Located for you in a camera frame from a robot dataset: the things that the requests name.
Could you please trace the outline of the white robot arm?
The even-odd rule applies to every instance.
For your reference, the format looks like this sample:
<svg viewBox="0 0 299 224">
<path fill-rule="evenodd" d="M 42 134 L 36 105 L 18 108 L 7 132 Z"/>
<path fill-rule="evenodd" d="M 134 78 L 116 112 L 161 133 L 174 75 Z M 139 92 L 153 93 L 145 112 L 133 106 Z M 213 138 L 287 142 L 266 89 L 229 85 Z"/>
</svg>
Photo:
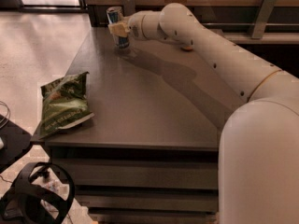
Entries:
<svg viewBox="0 0 299 224">
<path fill-rule="evenodd" d="M 299 224 L 299 80 L 206 27 L 182 4 L 129 17 L 107 10 L 109 31 L 177 41 L 196 51 L 243 100 L 219 149 L 220 224 Z"/>
</svg>

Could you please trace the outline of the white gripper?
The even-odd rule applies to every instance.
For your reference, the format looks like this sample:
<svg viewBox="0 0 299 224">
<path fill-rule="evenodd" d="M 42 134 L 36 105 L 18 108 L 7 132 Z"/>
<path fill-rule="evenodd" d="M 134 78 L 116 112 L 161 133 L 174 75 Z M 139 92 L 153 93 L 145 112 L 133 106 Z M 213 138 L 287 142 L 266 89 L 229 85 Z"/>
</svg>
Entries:
<svg viewBox="0 0 299 224">
<path fill-rule="evenodd" d="M 118 21 L 111 23 L 108 29 L 112 35 L 127 37 L 130 35 L 137 40 L 147 40 L 150 38 L 151 11 L 140 11 L 132 15 L 126 22 Z"/>
</svg>

